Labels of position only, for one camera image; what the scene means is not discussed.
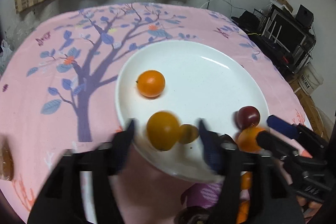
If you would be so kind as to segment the right hand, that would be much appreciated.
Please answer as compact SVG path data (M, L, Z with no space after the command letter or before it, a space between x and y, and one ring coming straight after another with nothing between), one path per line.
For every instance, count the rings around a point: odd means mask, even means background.
M312 218L316 214L316 212L322 207L321 203L308 201L301 196L297 196L297 201L302 209L303 217L305 219Z

